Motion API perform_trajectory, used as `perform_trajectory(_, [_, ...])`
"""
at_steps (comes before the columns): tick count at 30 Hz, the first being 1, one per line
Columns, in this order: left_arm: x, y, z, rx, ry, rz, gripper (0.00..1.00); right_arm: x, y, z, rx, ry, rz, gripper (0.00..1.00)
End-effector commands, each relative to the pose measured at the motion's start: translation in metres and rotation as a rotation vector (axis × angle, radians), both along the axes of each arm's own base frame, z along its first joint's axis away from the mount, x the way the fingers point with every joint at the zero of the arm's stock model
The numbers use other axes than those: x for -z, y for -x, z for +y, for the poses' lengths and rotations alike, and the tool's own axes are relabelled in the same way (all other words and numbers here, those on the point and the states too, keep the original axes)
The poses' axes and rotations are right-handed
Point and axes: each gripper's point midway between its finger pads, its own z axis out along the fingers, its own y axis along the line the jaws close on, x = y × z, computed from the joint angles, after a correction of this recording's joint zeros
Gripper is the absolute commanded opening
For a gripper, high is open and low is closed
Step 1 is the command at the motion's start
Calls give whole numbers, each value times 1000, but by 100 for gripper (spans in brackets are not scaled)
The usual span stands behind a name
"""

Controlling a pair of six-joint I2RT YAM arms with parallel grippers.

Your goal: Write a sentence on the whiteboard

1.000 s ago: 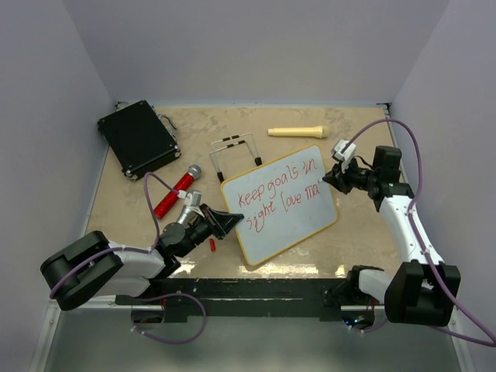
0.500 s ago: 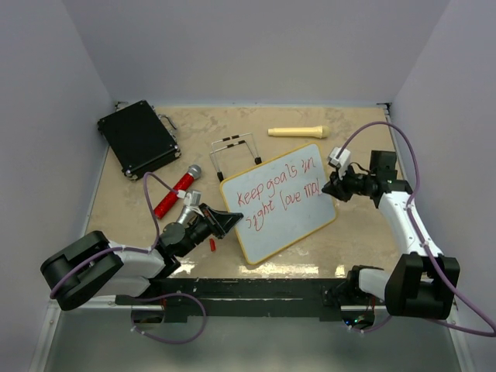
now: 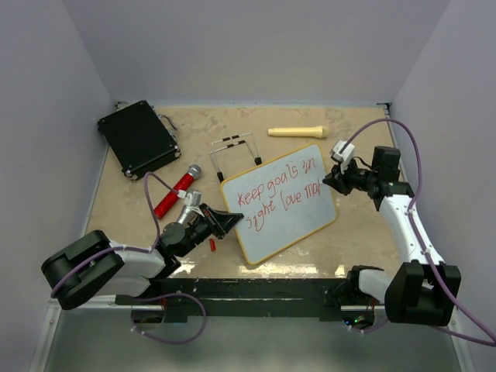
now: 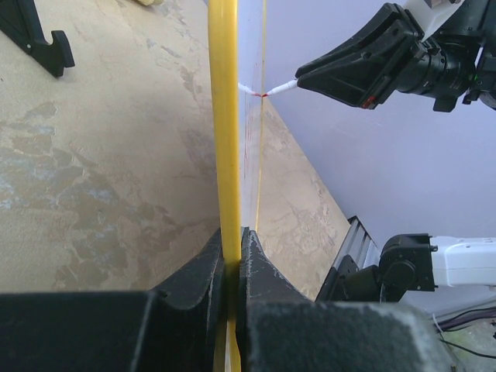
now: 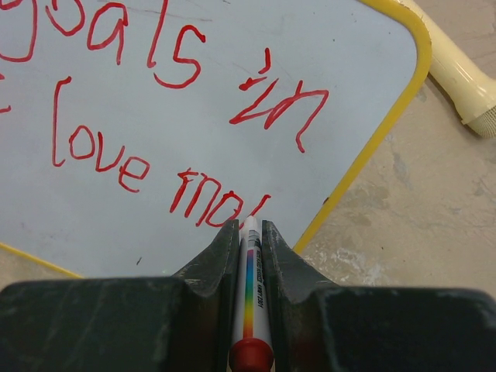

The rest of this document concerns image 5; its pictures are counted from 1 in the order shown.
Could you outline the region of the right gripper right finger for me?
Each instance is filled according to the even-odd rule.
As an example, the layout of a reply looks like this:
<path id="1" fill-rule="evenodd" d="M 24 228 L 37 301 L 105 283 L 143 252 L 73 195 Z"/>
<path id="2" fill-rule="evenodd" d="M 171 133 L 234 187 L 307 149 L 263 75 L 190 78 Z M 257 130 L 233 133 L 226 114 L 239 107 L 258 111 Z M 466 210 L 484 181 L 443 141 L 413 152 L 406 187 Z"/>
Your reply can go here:
<path id="1" fill-rule="evenodd" d="M 263 223 L 279 371 L 493 371 L 495 301 L 466 288 L 340 286 Z"/>

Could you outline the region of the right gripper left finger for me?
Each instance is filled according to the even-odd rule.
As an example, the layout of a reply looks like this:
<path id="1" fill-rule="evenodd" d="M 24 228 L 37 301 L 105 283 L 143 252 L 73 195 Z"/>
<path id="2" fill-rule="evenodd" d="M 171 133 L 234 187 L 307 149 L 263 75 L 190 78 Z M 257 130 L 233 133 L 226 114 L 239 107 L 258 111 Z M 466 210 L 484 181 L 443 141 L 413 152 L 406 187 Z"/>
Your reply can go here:
<path id="1" fill-rule="evenodd" d="M 224 371 L 237 222 L 175 274 L 24 281 L 1 293 L 3 371 Z"/>

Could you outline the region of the red whiteboard marker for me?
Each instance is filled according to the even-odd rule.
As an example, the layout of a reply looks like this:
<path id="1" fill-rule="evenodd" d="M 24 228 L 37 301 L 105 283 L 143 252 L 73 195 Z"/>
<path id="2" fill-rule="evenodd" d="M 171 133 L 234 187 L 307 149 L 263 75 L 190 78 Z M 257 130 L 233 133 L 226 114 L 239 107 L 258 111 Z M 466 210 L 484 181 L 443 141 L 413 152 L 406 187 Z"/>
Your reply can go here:
<path id="1" fill-rule="evenodd" d="M 229 367 L 232 371 L 270 371 L 274 351 L 264 282 L 261 226 L 249 216 L 239 231 L 239 260 Z"/>

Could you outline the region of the yellow framed whiteboard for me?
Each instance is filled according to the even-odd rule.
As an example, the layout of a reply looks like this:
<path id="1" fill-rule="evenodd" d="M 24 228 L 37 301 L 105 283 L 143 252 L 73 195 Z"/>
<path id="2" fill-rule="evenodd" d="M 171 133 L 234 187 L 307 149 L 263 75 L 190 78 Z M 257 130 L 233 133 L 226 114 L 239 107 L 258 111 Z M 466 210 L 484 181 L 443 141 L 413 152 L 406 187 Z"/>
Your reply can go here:
<path id="1" fill-rule="evenodd" d="M 3 1 L 1 247 L 170 275 L 254 216 L 300 250 L 430 58 L 395 1 Z"/>

